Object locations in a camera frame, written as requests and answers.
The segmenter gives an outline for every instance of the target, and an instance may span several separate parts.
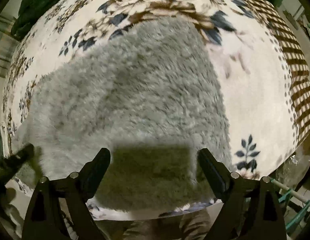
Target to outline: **plaid fabric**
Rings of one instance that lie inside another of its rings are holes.
[[[257,17],[261,17],[278,40],[292,73],[289,104],[295,109],[296,141],[300,145],[310,132],[310,81],[309,69],[300,44],[285,21],[266,0],[245,0]]]
[[[0,77],[5,78],[10,68],[11,58],[19,44],[10,35],[15,18],[8,15],[0,15]]]

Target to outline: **fur texture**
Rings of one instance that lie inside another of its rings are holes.
[[[100,206],[174,209],[213,196],[197,168],[199,149],[233,170],[217,76],[194,25],[180,18],[140,23],[37,86],[13,140],[16,150],[37,146],[18,174],[30,187],[42,174],[79,171],[107,147]]]

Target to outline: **metal screw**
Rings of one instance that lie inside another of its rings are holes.
[[[75,178],[77,178],[78,176],[79,176],[79,173],[76,172],[76,171],[74,171],[74,172],[72,172],[72,173],[70,174],[70,177],[71,177],[72,179],[75,179]]]
[[[40,183],[45,183],[46,181],[47,181],[47,177],[42,177],[40,180],[39,180],[39,182]]]
[[[239,174],[237,172],[232,172],[231,173],[231,177],[234,179],[238,179],[239,178]]]
[[[263,181],[264,181],[265,183],[269,183],[269,182],[270,182],[270,179],[269,179],[268,177],[263,177]]]

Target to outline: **brown and white gingham pattern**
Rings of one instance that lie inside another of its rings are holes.
[[[292,73],[290,96],[295,108],[294,124],[298,128],[296,140],[300,145],[310,132],[309,69],[300,44],[285,21],[266,0],[244,0],[253,13],[262,17],[268,29],[279,42],[289,70]]]

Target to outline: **bedsheet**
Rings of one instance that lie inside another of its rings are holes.
[[[26,119],[42,76],[129,31],[133,24],[181,16],[203,37],[223,94],[232,163],[259,179],[284,162],[310,132],[309,70],[300,45],[265,0],[60,0],[16,49],[6,77],[1,130],[4,154]],[[16,178],[21,190],[31,190]],[[217,200],[138,219],[191,212]],[[87,203],[96,220],[136,219],[136,213]]]

